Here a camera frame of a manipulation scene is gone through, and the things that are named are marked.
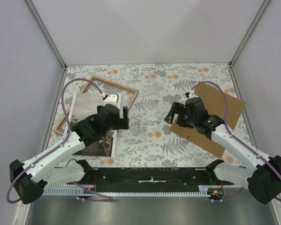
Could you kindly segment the boardwalk landscape photo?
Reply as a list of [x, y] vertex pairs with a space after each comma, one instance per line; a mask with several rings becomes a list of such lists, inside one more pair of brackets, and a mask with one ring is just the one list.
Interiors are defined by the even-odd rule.
[[121, 95], [77, 92], [63, 132], [68, 155], [113, 157], [120, 128]]

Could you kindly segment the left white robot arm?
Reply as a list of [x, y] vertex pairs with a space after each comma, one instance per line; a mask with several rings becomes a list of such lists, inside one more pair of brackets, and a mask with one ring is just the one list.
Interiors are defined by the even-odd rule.
[[128, 108], [120, 110], [107, 104], [97, 107], [97, 114], [80, 120], [57, 144], [39, 155], [20, 162], [14, 160], [9, 165], [11, 185], [7, 191], [7, 202], [11, 189], [15, 189], [19, 201], [30, 204], [36, 201], [46, 190], [69, 182], [81, 181], [89, 184], [93, 180], [92, 168], [86, 161], [75, 163], [67, 168], [56, 166], [70, 155], [83, 150], [104, 137], [109, 130], [127, 130], [129, 128]]

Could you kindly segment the wooden picture frame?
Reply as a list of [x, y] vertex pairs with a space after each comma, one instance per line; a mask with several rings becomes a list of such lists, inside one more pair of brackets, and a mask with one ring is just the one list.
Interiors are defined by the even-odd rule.
[[[112, 86], [115, 88], [118, 88], [120, 90], [132, 93], [133, 96], [131, 97], [131, 100], [128, 104], [128, 108], [130, 109], [132, 107], [132, 104], [134, 103], [136, 97], [139, 94], [139, 91], [133, 88], [129, 88], [127, 86], [108, 81], [106, 79], [100, 78], [98, 76], [92, 76], [90, 78], [92, 83], [102, 83], [106, 84], [108, 86]], [[90, 87], [94, 87], [92, 84], [87, 83], [83, 89], [80, 92], [75, 92], [73, 95], [71, 106], [68, 110], [66, 110], [68, 119], [76, 118], [77, 120], [81, 120], [84, 117], [87, 117], [89, 114], [96, 113], [97, 112], [97, 106], [98, 105], [105, 105], [105, 102], [103, 101], [102, 97], [98, 92], [96, 93], [87, 93], [87, 90]]]

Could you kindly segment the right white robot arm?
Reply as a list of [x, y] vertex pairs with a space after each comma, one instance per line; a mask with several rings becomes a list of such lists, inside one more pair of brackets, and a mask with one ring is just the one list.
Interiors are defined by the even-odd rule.
[[205, 172], [209, 184], [222, 180], [239, 185], [262, 204], [276, 199], [281, 193], [281, 157], [271, 157], [233, 134], [223, 119], [208, 113], [201, 98], [189, 98], [183, 104], [174, 102], [164, 120], [168, 124], [175, 122], [180, 127], [196, 129], [242, 163], [243, 167], [218, 163]]

